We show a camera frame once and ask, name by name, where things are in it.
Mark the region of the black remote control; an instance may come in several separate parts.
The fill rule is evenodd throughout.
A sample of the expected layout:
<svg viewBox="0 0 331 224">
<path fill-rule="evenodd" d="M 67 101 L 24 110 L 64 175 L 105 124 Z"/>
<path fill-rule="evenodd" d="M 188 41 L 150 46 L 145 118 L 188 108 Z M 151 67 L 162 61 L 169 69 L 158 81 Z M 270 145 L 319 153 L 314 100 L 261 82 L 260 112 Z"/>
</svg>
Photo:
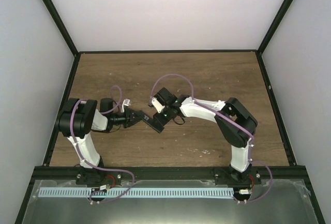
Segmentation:
<svg viewBox="0 0 331 224">
<path fill-rule="evenodd" d="M 161 133 L 164 130 L 164 127 L 155 119 L 149 117 L 143 111 L 138 111 L 138 116 L 144 121 L 149 127 L 151 127 L 154 131 Z"/>
</svg>

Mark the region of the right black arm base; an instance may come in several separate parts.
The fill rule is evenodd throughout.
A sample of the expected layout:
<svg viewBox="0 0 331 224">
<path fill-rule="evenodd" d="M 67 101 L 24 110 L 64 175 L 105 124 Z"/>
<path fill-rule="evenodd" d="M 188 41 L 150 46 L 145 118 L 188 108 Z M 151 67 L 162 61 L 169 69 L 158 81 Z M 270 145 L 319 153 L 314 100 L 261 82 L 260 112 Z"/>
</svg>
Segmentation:
<svg viewBox="0 0 331 224">
<path fill-rule="evenodd" d="M 248 185 L 250 183 L 260 184 L 261 179 L 256 177 L 257 173 L 257 169 L 254 169 L 252 164 L 249 164 L 244 172 L 239 172 L 230 165 L 226 167 L 215 167 L 213 169 L 215 181 L 219 184 L 226 185 Z"/>
</svg>

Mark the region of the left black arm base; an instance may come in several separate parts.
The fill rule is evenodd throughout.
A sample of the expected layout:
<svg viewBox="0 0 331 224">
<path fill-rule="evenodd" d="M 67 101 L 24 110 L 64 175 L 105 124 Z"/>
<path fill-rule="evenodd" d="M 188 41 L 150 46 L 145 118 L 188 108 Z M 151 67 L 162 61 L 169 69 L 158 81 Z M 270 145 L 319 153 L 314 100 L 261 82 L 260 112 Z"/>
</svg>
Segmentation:
<svg viewBox="0 0 331 224">
<path fill-rule="evenodd" d="M 78 168 L 76 183 L 78 185 L 100 186 L 109 184 L 112 187 L 119 185 L 122 181 L 121 174 L 117 172 L 106 172 L 96 169 L 89 169 L 75 165 Z"/>
</svg>

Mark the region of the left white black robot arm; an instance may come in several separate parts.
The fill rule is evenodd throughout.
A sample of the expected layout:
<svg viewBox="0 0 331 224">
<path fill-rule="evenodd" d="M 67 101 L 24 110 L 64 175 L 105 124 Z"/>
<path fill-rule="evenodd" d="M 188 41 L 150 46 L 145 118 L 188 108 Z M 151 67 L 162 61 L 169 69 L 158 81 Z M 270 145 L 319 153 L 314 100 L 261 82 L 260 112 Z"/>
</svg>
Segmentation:
<svg viewBox="0 0 331 224">
<path fill-rule="evenodd" d="M 70 98 L 60 110 L 55 125 L 59 132 L 73 145 L 80 166 L 90 168 L 87 178 L 95 185 L 106 178 L 102 167 L 103 160 L 96 151 L 91 133 L 110 133 L 115 126 L 128 128 L 144 119 L 142 111 L 136 111 L 127 105 L 121 107 L 112 98 L 103 98 L 100 109 L 96 100 Z"/>
</svg>

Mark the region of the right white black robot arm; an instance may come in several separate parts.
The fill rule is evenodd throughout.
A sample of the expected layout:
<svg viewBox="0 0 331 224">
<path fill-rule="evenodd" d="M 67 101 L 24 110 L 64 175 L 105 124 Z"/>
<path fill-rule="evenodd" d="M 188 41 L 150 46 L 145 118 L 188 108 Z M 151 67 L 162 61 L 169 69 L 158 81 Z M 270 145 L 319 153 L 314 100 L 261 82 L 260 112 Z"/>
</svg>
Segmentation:
<svg viewBox="0 0 331 224">
<path fill-rule="evenodd" d="M 158 133 L 176 117 L 182 120 L 199 118 L 217 124 L 225 140 L 231 145 L 231 181 L 242 184 L 248 178 L 250 150 L 258 121 L 238 99 L 208 101 L 188 95 L 176 97 L 162 88 L 150 98 L 149 106 L 156 110 L 151 127 Z"/>
</svg>

